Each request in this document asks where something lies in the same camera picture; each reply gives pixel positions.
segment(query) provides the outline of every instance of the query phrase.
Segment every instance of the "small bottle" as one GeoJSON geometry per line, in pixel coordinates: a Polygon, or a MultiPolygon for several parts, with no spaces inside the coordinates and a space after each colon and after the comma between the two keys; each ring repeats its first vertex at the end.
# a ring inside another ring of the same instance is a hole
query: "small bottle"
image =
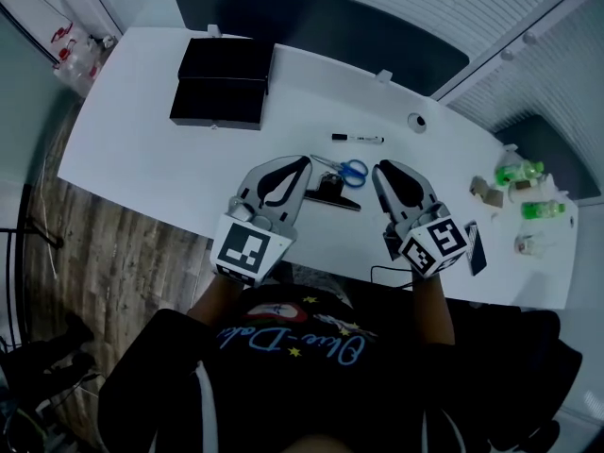
{"type": "Polygon", "coordinates": [[[564,205],[564,203],[558,203],[556,200],[522,204],[522,216],[527,220],[534,220],[535,218],[554,218],[558,215],[562,215],[565,211],[566,205],[564,205]]]}
{"type": "Polygon", "coordinates": [[[532,162],[528,159],[524,159],[518,164],[501,166],[495,172],[495,181],[499,186],[505,186],[514,181],[524,181],[526,179],[538,177],[544,169],[544,164],[541,161],[532,162]]]}

